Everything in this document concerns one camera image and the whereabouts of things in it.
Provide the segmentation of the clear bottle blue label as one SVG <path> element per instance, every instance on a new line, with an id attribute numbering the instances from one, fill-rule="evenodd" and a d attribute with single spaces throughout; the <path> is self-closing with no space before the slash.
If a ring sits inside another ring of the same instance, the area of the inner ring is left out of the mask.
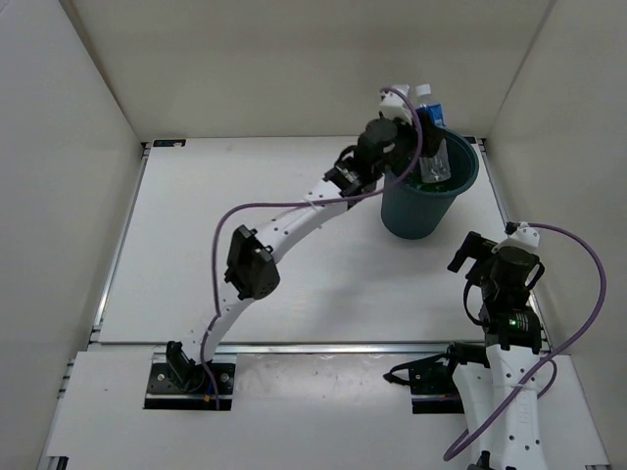
<path id="1" fill-rule="evenodd" d="M 417 85 L 415 93 L 416 112 L 423 131 L 419 159 L 421 180 L 425 184 L 441 183 L 451 178 L 443 108 L 435 99 L 430 84 Z"/>

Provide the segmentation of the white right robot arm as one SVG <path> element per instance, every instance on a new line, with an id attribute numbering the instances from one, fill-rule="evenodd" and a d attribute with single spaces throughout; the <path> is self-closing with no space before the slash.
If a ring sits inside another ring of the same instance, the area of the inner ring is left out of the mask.
<path id="1" fill-rule="evenodd" d="M 537 377 L 541 323 L 528 304 L 544 267 L 515 246 L 488 248 L 473 258 L 466 286 L 481 291 L 475 321 L 484 344 L 473 352 L 457 349 L 457 357 L 440 367 L 441 382 L 459 392 L 466 419 L 465 434 L 446 455 L 471 448 L 474 469 L 545 469 Z"/>

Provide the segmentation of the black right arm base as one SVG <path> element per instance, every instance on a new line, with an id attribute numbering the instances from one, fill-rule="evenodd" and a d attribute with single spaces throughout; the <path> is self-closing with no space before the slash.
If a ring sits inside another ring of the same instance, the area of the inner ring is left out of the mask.
<path id="1" fill-rule="evenodd" d="M 489 369 L 483 346 L 452 342 L 445 352 L 398 364 L 383 379 L 410 388 L 411 407 L 419 414 L 463 414 L 463 404 L 453 374 L 470 363 Z"/>

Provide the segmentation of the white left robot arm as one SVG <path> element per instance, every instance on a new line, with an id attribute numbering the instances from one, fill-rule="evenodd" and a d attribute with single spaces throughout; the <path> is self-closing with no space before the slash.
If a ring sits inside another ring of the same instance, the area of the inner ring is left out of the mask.
<path id="1" fill-rule="evenodd" d="M 288 251 L 326 221 L 380 192 L 381 220 L 390 233 L 420 240 L 434 232 L 476 181 L 479 162 L 465 138 L 436 126 L 423 110 L 417 116 L 370 121 L 304 201 L 281 203 L 270 222 L 234 230 L 224 276 L 213 281 L 214 316 L 184 342 L 167 344 L 167 376 L 179 391 L 217 392 L 209 366 L 217 345 L 250 304 L 278 287 L 277 266 Z"/>

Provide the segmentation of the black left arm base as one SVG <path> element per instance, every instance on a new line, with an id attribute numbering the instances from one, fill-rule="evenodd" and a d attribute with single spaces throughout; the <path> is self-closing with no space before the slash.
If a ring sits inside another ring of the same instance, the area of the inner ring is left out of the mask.
<path id="1" fill-rule="evenodd" d="M 144 405 L 149 410 L 230 411 L 236 364 L 209 362 L 205 368 L 190 359 L 180 342 L 168 342 L 165 357 L 151 364 Z"/>

